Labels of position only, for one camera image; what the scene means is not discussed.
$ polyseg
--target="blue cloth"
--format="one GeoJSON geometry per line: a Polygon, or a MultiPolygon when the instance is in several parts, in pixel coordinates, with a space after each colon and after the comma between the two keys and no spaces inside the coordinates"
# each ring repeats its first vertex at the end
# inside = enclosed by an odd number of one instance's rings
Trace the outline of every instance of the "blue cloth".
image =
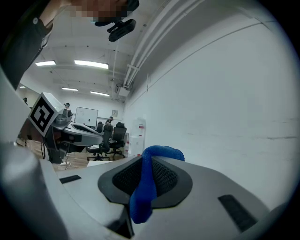
{"type": "Polygon", "coordinates": [[[139,185],[130,197],[130,216],[134,223],[148,220],[152,213],[151,201],[157,198],[156,187],[152,177],[152,156],[163,156],[184,161],[183,153],[171,147],[152,146],[142,153],[142,172],[139,185]]]}

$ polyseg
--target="ceiling light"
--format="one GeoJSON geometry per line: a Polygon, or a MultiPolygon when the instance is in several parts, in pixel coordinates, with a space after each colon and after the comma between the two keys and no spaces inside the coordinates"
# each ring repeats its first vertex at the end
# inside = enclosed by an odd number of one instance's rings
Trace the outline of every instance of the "ceiling light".
{"type": "Polygon", "coordinates": [[[85,66],[91,66],[91,67],[98,67],[98,68],[108,69],[108,64],[105,64],[105,63],[79,61],[79,60],[75,60],[74,62],[77,65],[85,65],[85,66]]]}
{"type": "Polygon", "coordinates": [[[103,95],[103,96],[107,96],[107,97],[109,97],[109,95],[108,95],[108,94],[105,94],[105,93],[100,93],[100,92],[92,92],[92,91],[91,91],[91,93],[94,93],[94,94],[99,94],[99,95],[103,95]]]}
{"type": "Polygon", "coordinates": [[[76,92],[78,92],[78,89],[74,89],[74,88],[61,88],[61,89],[63,89],[63,90],[70,90],[70,91],[76,91],[76,92]]]}
{"type": "Polygon", "coordinates": [[[48,65],[56,65],[55,61],[48,61],[48,62],[36,62],[37,66],[48,66],[48,65]]]}

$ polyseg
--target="floor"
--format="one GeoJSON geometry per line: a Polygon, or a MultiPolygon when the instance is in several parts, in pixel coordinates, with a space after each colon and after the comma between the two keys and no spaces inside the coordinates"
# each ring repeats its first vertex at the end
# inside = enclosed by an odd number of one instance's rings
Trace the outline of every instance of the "floor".
{"type": "MultiPolygon", "coordinates": [[[[25,147],[24,142],[22,142],[19,139],[17,140],[17,144],[20,147],[25,147]]],[[[40,142],[28,140],[27,141],[27,148],[29,148],[37,156],[38,159],[43,159],[42,152],[41,152],[41,143],[40,142]]],[[[86,149],[84,149],[84,150],[82,150],[82,152],[72,152],[72,153],[69,154],[69,156],[67,155],[65,157],[65,159],[67,159],[67,161],[71,165],[61,166],[60,164],[52,164],[52,166],[53,166],[55,171],[65,170],[66,167],[67,167],[67,169],[84,168],[84,167],[87,167],[87,165],[89,163],[86,158],[87,157],[92,157],[92,156],[93,156],[92,153],[88,153],[86,151],[86,149]]],[[[111,157],[110,158],[111,161],[113,160],[113,155],[112,154],[108,155],[108,157],[111,157]]],[[[120,155],[115,156],[115,161],[120,160],[120,159],[123,159],[123,156],[120,156],[120,155]]]]}

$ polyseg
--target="office chair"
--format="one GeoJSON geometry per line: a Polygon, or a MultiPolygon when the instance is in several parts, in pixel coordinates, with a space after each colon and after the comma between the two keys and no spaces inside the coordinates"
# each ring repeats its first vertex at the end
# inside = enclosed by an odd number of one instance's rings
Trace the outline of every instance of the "office chair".
{"type": "Polygon", "coordinates": [[[124,123],[120,123],[120,122],[117,123],[117,125],[113,129],[112,140],[109,141],[110,142],[109,146],[113,150],[111,152],[106,153],[105,156],[107,156],[107,154],[113,154],[113,157],[112,157],[113,160],[114,160],[114,156],[116,154],[119,154],[119,155],[125,157],[119,148],[123,148],[125,146],[123,139],[124,139],[126,130],[127,130],[127,128],[124,126],[124,123]]]}
{"type": "Polygon", "coordinates": [[[94,159],[94,161],[103,161],[103,159],[108,158],[109,157],[103,157],[102,153],[106,153],[109,152],[110,150],[110,146],[109,146],[109,138],[112,135],[112,131],[113,131],[113,127],[110,125],[105,125],[104,126],[104,134],[103,134],[103,141],[101,144],[99,144],[98,148],[91,148],[90,147],[86,147],[86,150],[90,153],[93,153],[94,156],[97,154],[96,157],[87,157],[87,160],[89,161],[90,159],[94,159]]]}
{"type": "Polygon", "coordinates": [[[104,124],[103,124],[102,122],[99,122],[99,123],[97,124],[97,129],[96,129],[96,131],[99,132],[99,133],[102,133],[103,125],[104,125],[104,124]]]}

